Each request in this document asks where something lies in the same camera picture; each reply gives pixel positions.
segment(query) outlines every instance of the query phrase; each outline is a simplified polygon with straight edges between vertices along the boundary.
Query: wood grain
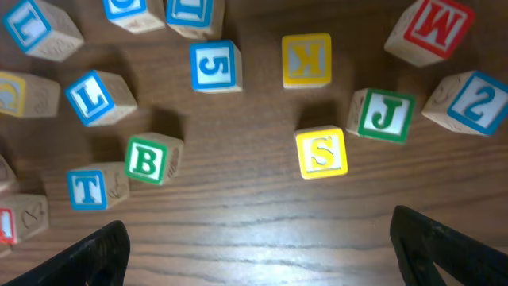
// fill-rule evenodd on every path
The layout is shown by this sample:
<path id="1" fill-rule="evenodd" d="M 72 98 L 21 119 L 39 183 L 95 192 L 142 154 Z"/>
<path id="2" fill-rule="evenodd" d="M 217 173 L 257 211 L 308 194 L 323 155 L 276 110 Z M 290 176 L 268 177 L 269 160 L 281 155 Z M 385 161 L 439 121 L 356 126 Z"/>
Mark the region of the wood grain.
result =
<path id="1" fill-rule="evenodd" d="M 0 16 L 16 0 L 0 2 Z M 447 131 L 420 110 L 447 75 L 474 69 L 508 83 L 508 2 L 463 0 L 477 22 L 456 55 L 414 68 L 383 51 L 410 0 L 227 1 L 224 38 L 241 50 L 244 92 L 191 89 L 188 47 L 172 29 L 134 36 L 110 24 L 100 0 L 52 0 L 86 46 L 62 64 L 24 56 L 0 29 L 0 69 L 62 87 L 91 68 L 122 75 L 140 109 L 115 126 L 85 128 L 61 99 L 59 116 L 0 117 L 0 153 L 26 192 L 45 190 L 51 229 L 0 261 L 0 282 L 46 261 L 114 219 L 132 240 L 126 285 L 402 285 L 389 237 L 404 204 L 500 249 L 508 245 L 508 126 L 493 137 Z M 326 32 L 333 83 L 285 91 L 281 40 Z M 406 145 L 346 134 L 349 174 L 305 181 L 294 131 L 342 128 L 354 91 L 375 87 L 418 98 Z M 164 187 L 131 181 L 110 211 L 73 212 L 67 170 L 122 160 L 130 135 L 185 141 L 180 175 Z"/>

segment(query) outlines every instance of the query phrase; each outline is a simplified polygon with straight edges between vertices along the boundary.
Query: wooden table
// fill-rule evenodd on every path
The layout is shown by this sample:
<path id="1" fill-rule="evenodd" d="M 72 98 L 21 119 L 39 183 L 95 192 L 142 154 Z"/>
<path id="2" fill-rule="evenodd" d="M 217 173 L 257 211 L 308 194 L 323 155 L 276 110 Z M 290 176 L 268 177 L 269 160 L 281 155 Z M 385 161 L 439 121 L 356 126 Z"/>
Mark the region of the wooden table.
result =
<path id="1" fill-rule="evenodd" d="M 3 16 L 16 0 L 0 2 Z M 224 38 L 242 52 L 244 92 L 192 91 L 189 44 L 171 29 L 134 36 L 106 18 L 100 0 L 51 0 L 87 45 L 62 64 L 21 54 L 0 29 L 0 68 L 63 87 L 92 68 L 122 75 L 140 109 L 115 126 L 85 128 L 64 98 L 53 119 L 0 117 L 0 152 L 23 192 L 47 193 L 51 229 L 0 261 L 0 282 L 46 261 L 115 219 L 132 252 L 126 285 L 402 285 L 389 237 L 407 205 L 488 245 L 508 245 L 508 125 L 493 137 L 447 131 L 420 114 L 447 75 L 479 69 L 508 83 L 508 2 L 463 0 L 478 14 L 456 55 L 414 68 L 383 51 L 410 0 L 229 0 Z M 333 83 L 285 91 L 281 39 L 327 32 Z M 350 172 L 303 180 L 294 131 L 345 127 L 355 90 L 415 95 L 406 145 L 346 134 Z M 71 210 L 65 174 L 123 160 L 128 138 L 147 131 L 185 140 L 181 175 L 166 187 L 132 181 L 110 211 Z"/>

